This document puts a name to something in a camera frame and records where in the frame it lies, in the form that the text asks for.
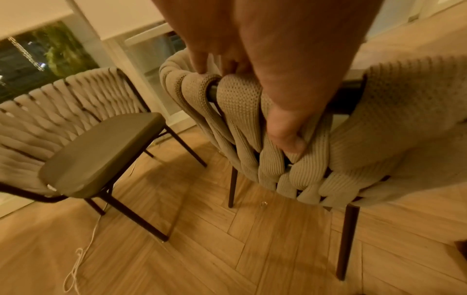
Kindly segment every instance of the white cord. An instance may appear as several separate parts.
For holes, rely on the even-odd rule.
[[[133,163],[133,168],[131,169],[131,172],[127,176],[127,178],[129,178],[133,174],[133,171],[135,171],[135,167],[136,167],[136,161]],[[113,186],[114,188],[117,186],[119,181],[120,181],[120,179],[115,182],[115,184]],[[96,235],[96,231],[97,231],[97,228],[99,226],[99,221],[101,220],[101,217],[102,217],[102,215],[99,216],[99,218],[97,219],[96,226],[94,227],[94,230],[92,231],[91,241],[89,242],[88,246],[86,247],[86,250],[83,250],[83,248],[78,248],[76,250],[76,254],[78,256],[78,259],[74,263],[73,268],[70,271],[70,273],[68,273],[67,277],[63,281],[63,292],[65,292],[65,293],[68,293],[69,291],[71,291],[71,289],[74,289],[76,291],[77,295],[81,295],[81,293],[78,290],[78,278],[76,277],[76,275],[78,274],[78,268],[83,263],[84,258],[86,257],[86,253],[88,252],[89,248],[92,245],[92,242],[94,241],[94,236]],[[67,288],[67,283],[68,283],[68,281],[70,279],[72,280],[72,283],[71,283],[70,287]]]

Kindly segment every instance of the woven backrest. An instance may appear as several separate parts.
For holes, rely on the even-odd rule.
[[[348,120],[331,132],[333,115],[324,112],[302,126],[303,155],[269,139],[271,100],[254,77],[199,75],[187,56],[178,52],[161,66],[168,94],[237,170],[285,197],[364,206],[467,180],[466,56],[369,68]],[[214,81],[220,112],[206,95]]]
[[[0,183],[57,195],[37,174],[77,136],[121,114],[146,109],[117,68],[92,69],[0,104]]]

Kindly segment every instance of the gray seat cushion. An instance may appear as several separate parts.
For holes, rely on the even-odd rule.
[[[39,178],[60,194],[95,196],[165,126],[159,113],[115,116],[78,136],[51,157]]]

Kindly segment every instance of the chair leg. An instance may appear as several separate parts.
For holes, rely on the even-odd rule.
[[[197,153],[195,153],[195,151],[193,151],[189,146],[188,144],[186,144],[181,138],[180,136],[178,136],[172,129],[170,129],[167,125],[165,126],[165,129],[167,130],[167,132],[172,135],[184,148],[185,150],[187,150],[193,157],[195,157],[196,160],[198,160],[199,163],[201,163],[201,165],[203,165],[204,167],[208,166],[204,161],[203,159],[201,159]]]
[[[99,197],[103,199],[105,202],[107,202],[109,205],[114,207],[115,209],[119,210],[126,217],[136,222],[139,226],[141,226],[142,228],[144,228],[145,230],[147,230],[148,232],[156,236],[161,241],[166,242],[169,240],[168,236],[161,233],[158,229],[152,226],[149,222],[144,220],[142,217],[140,217],[135,212],[131,211],[130,208],[120,203],[117,199],[112,197],[112,195],[108,194],[105,191],[102,191],[100,192]]]
[[[145,152],[148,156],[150,156],[151,158],[154,158],[154,155],[151,154],[150,152],[148,152],[147,150],[144,150],[144,152]]]
[[[232,167],[232,176],[230,178],[229,208],[234,206],[235,187],[237,186],[238,170]]]
[[[345,280],[349,265],[350,251],[354,241],[355,229],[359,218],[360,207],[347,205],[345,208],[344,225],[342,227],[341,248],[339,249],[339,261],[337,262],[336,276],[339,280]]]
[[[94,210],[97,211],[101,216],[103,216],[106,212],[102,210],[99,205],[97,205],[92,199],[84,199],[86,203],[88,203]]]

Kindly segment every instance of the wooden floor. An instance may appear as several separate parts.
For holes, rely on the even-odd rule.
[[[415,33],[436,21],[443,24],[439,39],[452,46],[451,31],[457,32],[455,50],[465,49],[467,4],[457,7],[464,17],[451,10],[425,27],[414,24]],[[391,40],[399,41],[394,35],[403,30],[367,43],[356,64],[383,59],[370,54],[378,48],[383,56],[400,48]],[[423,44],[411,43],[404,52]],[[170,234],[170,241],[157,241],[109,208],[78,272],[82,295],[467,294],[467,261],[453,247],[467,239],[467,185],[363,208],[347,280],[339,282],[341,210],[300,204],[241,175],[229,209],[227,160],[198,128],[181,137],[208,168],[170,139],[150,149],[159,160],[142,155],[115,189],[119,200]],[[97,218],[84,201],[69,199],[34,203],[0,219],[0,294],[63,294],[75,249],[88,244]]]

